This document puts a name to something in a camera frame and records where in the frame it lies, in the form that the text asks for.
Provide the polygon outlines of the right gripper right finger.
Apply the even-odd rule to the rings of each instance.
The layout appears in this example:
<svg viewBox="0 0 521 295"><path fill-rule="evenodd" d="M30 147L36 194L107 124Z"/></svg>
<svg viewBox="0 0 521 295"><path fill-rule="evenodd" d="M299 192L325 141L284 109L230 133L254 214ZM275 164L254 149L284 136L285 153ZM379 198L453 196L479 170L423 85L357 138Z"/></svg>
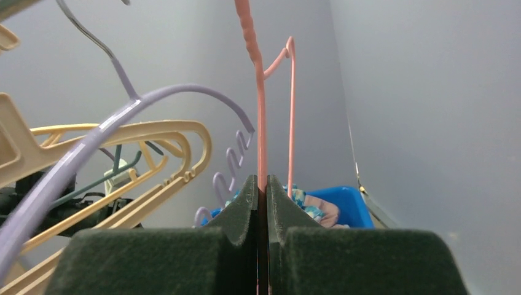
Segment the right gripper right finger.
<svg viewBox="0 0 521 295"><path fill-rule="evenodd" d="M273 294L467 294L445 242L402 229L327 229L267 178Z"/></svg>

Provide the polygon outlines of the wooden hanger with shirt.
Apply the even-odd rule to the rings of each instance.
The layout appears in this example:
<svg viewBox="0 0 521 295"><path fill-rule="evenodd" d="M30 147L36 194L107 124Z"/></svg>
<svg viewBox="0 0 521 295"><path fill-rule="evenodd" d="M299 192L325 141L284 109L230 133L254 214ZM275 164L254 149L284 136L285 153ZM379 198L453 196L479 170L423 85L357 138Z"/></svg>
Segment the wooden hanger with shirt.
<svg viewBox="0 0 521 295"><path fill-rule="evenodd" d="M2 51L10 51L19 45L19 37L5 26L0 25L0 49Z"/></svg>

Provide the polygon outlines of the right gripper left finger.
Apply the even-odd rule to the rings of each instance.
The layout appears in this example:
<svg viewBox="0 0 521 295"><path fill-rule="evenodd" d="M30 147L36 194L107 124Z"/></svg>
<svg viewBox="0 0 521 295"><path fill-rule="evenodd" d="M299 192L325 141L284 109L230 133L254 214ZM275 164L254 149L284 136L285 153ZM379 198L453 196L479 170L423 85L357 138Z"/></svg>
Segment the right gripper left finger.
<svg viewBox="0 0 521 295"><path fill-rule="evenodd" d="M47 294L255 294L257 178L196 229L83 230L73 236Z"/></svg>

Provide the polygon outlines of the clear purple plastic hanger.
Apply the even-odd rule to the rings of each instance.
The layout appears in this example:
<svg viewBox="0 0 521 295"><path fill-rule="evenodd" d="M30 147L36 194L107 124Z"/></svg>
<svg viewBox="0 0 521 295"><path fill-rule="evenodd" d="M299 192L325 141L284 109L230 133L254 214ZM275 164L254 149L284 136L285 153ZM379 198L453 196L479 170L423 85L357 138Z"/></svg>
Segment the clear purple plastic hanger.
<svg viewBox="0 0 521 295"><path fill-rule="evenodd" d="M160 88L144 95L138 95L112 50L76 18L64 1L58 1L57 4L69 21L111 59L116 73L129 96L129 101L111 114L104 122L98 124L84 137L77 140L66 152L59 154L54 152L52 147L45 147L43 150L50 153L47 158L39 157L29 161L30 164L38 163L42 168L50 167L51 169L31 188L1 227L1 278L5 278L8 274L22 249L22 245L29 240L30 235L37 229L55 199L70 182L73 174L84 166L84 163L91 158L93 153L121 125L127 123L148 106L177 93L203 93L225 103L240 118L245 129L250 134L255 132L252 122L239 105L227 96L202 85L178 84Z"/></svg>

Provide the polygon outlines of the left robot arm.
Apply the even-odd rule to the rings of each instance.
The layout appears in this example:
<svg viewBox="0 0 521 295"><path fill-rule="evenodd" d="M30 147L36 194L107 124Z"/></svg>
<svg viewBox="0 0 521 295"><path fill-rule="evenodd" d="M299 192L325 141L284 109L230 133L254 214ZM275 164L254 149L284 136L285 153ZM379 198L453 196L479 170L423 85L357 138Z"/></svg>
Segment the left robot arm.
<svg viewBox="0 0 521 295"><path fill-rule="evenodd" d="M15 182L13 186L6 186L1 188L1 223L3 223L8 215L16 209L18 204L23 200L30 189L39 181L45 174L45 170L40 170ZM87 192L83 197L68 200L62 205L51 209L40 226L36 229L33 236L36 236L48 228L58 224L66 218L80 212L84 208L93 204L93 200L87 200L87 197L104 197L102 192ZM124 206L131 203L132 199L119 198L109 205L106 205L98 211L87 216L85 219L79 221L75 225L67 228L59 233L59 236L72 237L76 232L89 229L101 223L114 213L121 210Z"/></svg>

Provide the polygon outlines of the pink garment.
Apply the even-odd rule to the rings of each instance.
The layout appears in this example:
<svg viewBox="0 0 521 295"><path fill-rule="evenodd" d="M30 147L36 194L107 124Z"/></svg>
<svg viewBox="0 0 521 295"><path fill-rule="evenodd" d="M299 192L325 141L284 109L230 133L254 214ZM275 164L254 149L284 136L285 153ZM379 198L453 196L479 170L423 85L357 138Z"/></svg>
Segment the pink garment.
<svg viewBox="0 0 521 295"><path fill-rule="evenodd" d="M304 211L321 226L333 229L347 229L349 225L339 222L340 210L338 206L312 195L306 195Z"/></svg>

